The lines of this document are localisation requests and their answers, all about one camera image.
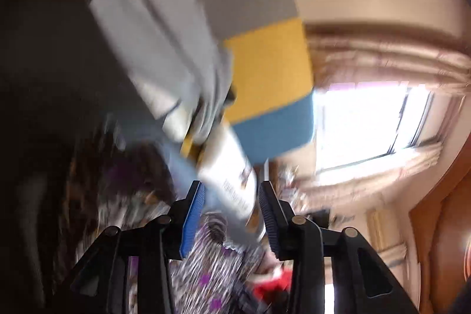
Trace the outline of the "leopard print purple garment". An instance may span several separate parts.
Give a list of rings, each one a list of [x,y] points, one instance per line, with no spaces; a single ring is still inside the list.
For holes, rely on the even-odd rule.
[[[52,312],[269,313],[248,284],[263,249],[207,187],[193,248],[180,257],[182,206],[195,180],[167,139],[128,143],[115,126],[80,139],[66,183]]]

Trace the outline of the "middle patterned curtain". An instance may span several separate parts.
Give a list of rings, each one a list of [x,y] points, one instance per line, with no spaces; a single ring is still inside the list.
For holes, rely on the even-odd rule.
[[[324,170],[318,175],[293,181],[278,196],[297,212],[307,212],[360,202],[381,193],[408,177],[434,167],[442,154],[442,143],[408,147],[394,154]]]

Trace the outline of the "patterned curtain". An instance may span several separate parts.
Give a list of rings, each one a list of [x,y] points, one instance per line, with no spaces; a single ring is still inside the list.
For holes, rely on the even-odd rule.
[[[470,43],[425,27],[384,23],[306,24],[314,85],[399,82],[470,94]]]
[[[394,154],[324,170],[318,175],[293,181],[278,196],[297,212],[307,212],[360,202],[381,193],[408,177],[434,167],[442,154],[442,143],[408,147]]]

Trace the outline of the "red garment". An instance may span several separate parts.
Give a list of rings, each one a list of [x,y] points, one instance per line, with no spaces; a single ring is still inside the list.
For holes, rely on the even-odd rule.
[[[293,270],[284,264],[267,274],[252,274],[249,281],[254,295],[265,304],[282,303],[291,290]]]

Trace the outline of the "wooden wardrobe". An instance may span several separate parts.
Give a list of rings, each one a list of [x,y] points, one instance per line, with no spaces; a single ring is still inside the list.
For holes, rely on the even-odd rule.
[[[411,212],[420,313],[447,313],[470,281],[470,141]]]

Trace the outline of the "left patterned curtain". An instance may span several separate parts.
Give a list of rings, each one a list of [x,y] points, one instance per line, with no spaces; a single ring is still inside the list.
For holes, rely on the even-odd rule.
[[[425,27],[384,23],[306,24],[314,85],[399,82],[470,94],[470,43]]]

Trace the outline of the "grey garment on chair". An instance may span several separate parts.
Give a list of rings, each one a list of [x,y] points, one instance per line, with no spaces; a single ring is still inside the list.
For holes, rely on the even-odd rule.
[[[201,0],[89,0],[101,32],[154,112],[185,113],[204,143],[220,122],[233,56],[212,33]]]

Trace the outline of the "grey yellow blue chair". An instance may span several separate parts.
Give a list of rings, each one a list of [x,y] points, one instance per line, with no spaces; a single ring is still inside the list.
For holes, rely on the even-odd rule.
[[[251,163],[309,143],[314,81],[295,0],[202,0],[233,55],[235,101],[224,113]]]

